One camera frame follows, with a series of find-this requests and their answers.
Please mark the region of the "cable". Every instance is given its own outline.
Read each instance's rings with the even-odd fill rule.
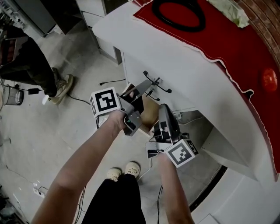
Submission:
[[[99,128],[99,115],[96,118],[96,127],[97,127],[97,129]]]
[[[14,88],[14,89],[19,89],[19,90],[23,90],[23,91],[29,91],[29,89],[21,89],[21,88],[18,88],[18,87],[15,87],[15,86],[9,86],[9,85],[4,85],[4,84],[0,84],[1,86],[5,86],[5,87],[10,87],[10,88]]]
[[[182,126],[183,126],[183,125],[187,125],[187,124],[190,124],[190,123],[191,123],[191,122],[193,122],[193,121],[196,121],[196,120],[202,119],[203,117],[204,117],[204,116],[199,117],[199,118],[196,118],[196,119],[191,120],[191,121],[189,121],[189,122],[187,122],[187,123],[185,123],[185,124],[181,124],[181,123],[179,123],[179,122],[178,122],[178,124],[179,124],[179,125],[182,125]]]
[[[162,135],[156,135],[156,136],[150,138],[150,139],[149,139],[149,142],[151,142],[151,140],[152,140],[153,138],[160,137],[160,136],[162,136]]]
[[[139,181],[146,173],[148,173],[150,171],[150,169],[152,168],[153,164],[152,164],[152,157],[150,158],[150,163],[149,163],[149,168],[138,178],[137,181]]]
[[[80,207],[81,212],[85,215],[86,211],[82,210],[82,208]]]
[[[77,217],[76,217],[76,219],[75,219],[74,224],[77,224],[77,223],[78,223],[79,218],[80,218],[80,216],[81,216],[81,213],[82,213],[82,211],[83,211],[84,193],[85,193],[85,191],[86,191],[86,187],[87,187],[87,186],[84,187],[84,189],[83,189],[83,191],[82,191],[82,194],[81,194],[81,197],[80,197],[80,201],[79,201],[79,203],[78,203],[79,209],[78,209],[78,214],[77,214]]]
[[[151,94],[149,95],[148,93],[146,93],[146,97],[147,96],[149,96],[149,97],[151,97],[153,100],[155,100],[155,101],[160,101],[160,98],[153,98],[152,96],[151,96]]]
[[[109,82],[120,82],[120,81],[124,81],[125,79],[121,79],[121,80],[116,80],[116,81],[109,81]],[[105,83],[109,83],[109,82],[101,82],[101,83],[99,83],[99,85],[103,85],[103,84],[105,84]]]
[[[19,201],[17,201],[17,204],[18,204],[19,210],[21,211],[21,214],[23,215],[23,218],[26,220],[27,223],[29,223],[28,219],[26,218],[24,212],[23,212],[22,209],[21,209],[21,204],[19,203]]]
[[[88,105],[91,105],[89,102],[86,102],[85,100],[81,100],[81,99],[75,98],[75,97],[71,96],[69,93],[67,93],[67,96],[69,96],[69,97],[72,98],[73,100],[78,100],[78,101],[84,102],[84,103],[86,103],[86,104],[88,104]]]
[[[29,180],[26,179],[24,176],[22,176],[22,175],[20,175],[19,173],[15,172],[15,171],[13,171],[13,170],[11,170],[11,169],[9,169],[7,165],[6,165],[6,168],[7,168],[7,170],[9,170],[9,171],[15,173],[16,175],[20,176],[21,178],[25,179],[27,182],[33,184],[33,182],[29,181]]]
[[[158,197],[157,197],[157,224],[159,224],[159,202],[161,198],[163,187],[161,185],[161,188],[159,189]]]
[[[41,186],[41,187],[38,188],[39,194],[41,194],[41,191],[40,191],[41,188],[46,189],[47,191],[49,190],[49,189],[47,189],[46,187]]]
[[[2,88],[3,88],[3,94],[2,94],[2,105],[1,105],[1,108],[0,108],[0,111],[2,110],[3,106],[4,106],[4,99],[5,99],[5,88],[4,88],[4,84],[3,84],[3,81],[2,81],[2,78],[0,78],[0,83],[2,85]]]

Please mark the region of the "electrical outlet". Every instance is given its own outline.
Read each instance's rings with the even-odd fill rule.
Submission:
[[[181,113],[176,113],[174,114],[174,117],[176,118],[176,120],[180,120],[182,118]]]
[[[41,198],[45,198],[45,193],[44,192],[42,192],[42,191],[38,191],[38,189],[37,188],[33,188],[33,191],[34,191],[34,193],[36,194],[36,195],[39,195]]]

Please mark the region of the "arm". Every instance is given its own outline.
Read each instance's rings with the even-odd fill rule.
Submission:
[[[83,188],[89,182],[102,158],[120,130],[124,128],[124,113],[114,111],[108,120],[71,156],[61,168],[33,224],[71,224]]]
[[[169,224],[194,224],[176,167],[167,155],[158,155],[164,206]]]

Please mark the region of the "black clamp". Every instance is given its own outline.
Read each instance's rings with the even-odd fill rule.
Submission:
[[[151,79],[148,77],[148,74],[149,74],[149,73],[148,73],[147,71],[144,71],[143,74],[146,76],[146,78],[147,78],[148,80],[150,80],[150,81],[152,82],[152,85],[158,86],[158,87],[159,87],[160,89],[162,89],[164,92],[172,93],[172,90],[171,90],[171,89],[165,90],[164,88],[162,88],[162,87],[159,86],[158,80],[160,79],[160,77],[157,78],[155,81],[153,81],[153,80],[151,80]]]
[[[150,91],[149,91],[148,93],[146,93],[146,92],[145,92],[145,93],[147,94],[147,95],[146,95],[146,97],[147,97],[147,96],[150,96],[153,100],[155,100],[155,101],[160,101],[160,99],[159,99],[159,98],[156,98],[156,99],[155,99],[155,98],[153,98],[153,97],[151,96],[151,95],[152,95],[152,93],[153,93],[153,91],[154,91],[154,89],[153,89],[153,88],[151,88],[151,89],[150,89]]]

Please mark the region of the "orange ball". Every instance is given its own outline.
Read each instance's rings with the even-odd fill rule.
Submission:
[[[277,89],[277,77],[273,69],[268,68],[262,72],[261,83],[266,92],[274,92]]]

